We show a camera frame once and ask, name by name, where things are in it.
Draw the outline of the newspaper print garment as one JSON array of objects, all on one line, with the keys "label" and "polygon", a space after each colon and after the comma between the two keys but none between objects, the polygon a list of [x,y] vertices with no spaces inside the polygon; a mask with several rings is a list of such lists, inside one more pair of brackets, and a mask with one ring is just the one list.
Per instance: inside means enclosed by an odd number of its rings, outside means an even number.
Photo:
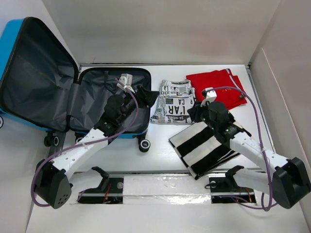
[{"label": "newspaper print garment", "polygon": [[163,80],[154,114],[150,117],[153,124],[191,124],[188,109],[195,104],[195,89],[191,81],[171,82]]}]

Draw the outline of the black white striped garment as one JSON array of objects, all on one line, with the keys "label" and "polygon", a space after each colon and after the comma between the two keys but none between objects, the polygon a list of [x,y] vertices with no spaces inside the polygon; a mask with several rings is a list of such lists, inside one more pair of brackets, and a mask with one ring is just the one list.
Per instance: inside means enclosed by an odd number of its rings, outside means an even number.
[{"label": "black white striped garment", "polygon": [[178,157],[197,180],[240,154],[222,145],[205,123],[194,123],[169,139]]}]

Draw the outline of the blue hard-shell suitcase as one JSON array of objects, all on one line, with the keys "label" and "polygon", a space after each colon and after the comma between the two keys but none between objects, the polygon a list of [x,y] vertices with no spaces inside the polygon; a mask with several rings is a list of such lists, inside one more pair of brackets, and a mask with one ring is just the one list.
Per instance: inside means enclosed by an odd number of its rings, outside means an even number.
[{"label": "blue hard-shell suitcase", "polygon": [[10,20],[0,38],[0,110],[47,132],[73,131],[81,140],[100,120],[107,99],[122,94],[117,79],[132,75],[132,87],[151,89],[149,71],[135,67],[91,67],[80,71],[74,58],[36,17]]}]

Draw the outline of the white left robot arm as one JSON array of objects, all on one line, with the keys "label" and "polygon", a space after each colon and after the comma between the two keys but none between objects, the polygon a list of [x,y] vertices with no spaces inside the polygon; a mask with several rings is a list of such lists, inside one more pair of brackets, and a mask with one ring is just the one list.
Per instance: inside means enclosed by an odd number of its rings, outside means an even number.
[{"label": "white left robot arm", "polygon": [[114,94],[107,99],[100,120],[78,143],[62,149],[41,160],[35,169],[31,183],[31,198],[39,207],[58,209],[72,194],[73,184],[69,181],[77,169],[97,151],[105,148],[109,140],[115,139],[128,130],[135,119],[123,128],[124,122],[134,114],[138,117],[140,109],[150,109],[158,91],[138,86],[136,90],[125,87],[125,96]]}]

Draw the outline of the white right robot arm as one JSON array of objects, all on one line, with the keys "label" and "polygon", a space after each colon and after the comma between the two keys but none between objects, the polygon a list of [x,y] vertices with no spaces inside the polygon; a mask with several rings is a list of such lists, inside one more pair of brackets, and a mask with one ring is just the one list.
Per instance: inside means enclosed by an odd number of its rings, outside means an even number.
[{"label": "white right robot arm", "polygon": [[281,156],[265,149],[237,123],[222,102],[197,103],[188,110],[192,122],[204,122],[223,146],[245,156],[263,172],[235,166],[225,174],[225,187],[235,191],[249,187],[268,194],[285,209],[292,208],[311,191],[311,182],[302,160]]}]

